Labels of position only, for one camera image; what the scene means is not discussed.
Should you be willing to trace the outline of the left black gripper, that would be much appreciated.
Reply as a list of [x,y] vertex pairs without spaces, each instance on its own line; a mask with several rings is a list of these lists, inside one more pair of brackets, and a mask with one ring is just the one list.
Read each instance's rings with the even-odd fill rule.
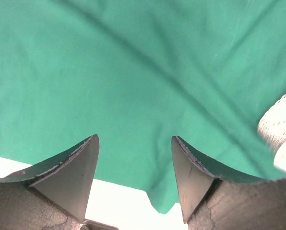
[[286,172],[286,94],[262,116],[258,133],[274,155],[274,167]]

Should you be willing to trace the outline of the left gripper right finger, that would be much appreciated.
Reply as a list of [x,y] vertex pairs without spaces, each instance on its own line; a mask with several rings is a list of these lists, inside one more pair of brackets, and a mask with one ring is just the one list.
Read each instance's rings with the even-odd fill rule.
[[184,223],[190,230],[286,230],[286,177],[235,170],[179,136],[172,160]]

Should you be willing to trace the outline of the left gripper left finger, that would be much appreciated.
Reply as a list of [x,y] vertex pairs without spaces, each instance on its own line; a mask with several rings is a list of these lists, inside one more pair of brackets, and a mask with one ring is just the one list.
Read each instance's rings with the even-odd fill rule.
[[0,230],[78,230],[99,155],[99,137],[0,177]]

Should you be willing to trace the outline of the dark green surgical cloth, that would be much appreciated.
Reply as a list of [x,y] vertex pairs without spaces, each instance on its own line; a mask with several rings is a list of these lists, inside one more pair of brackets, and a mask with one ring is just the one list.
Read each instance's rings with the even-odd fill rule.
[[171,138],[278,179],[260,118],[286,93],[286,0],[0,0],[0,157],[97,134],[95,178],[178,202]]

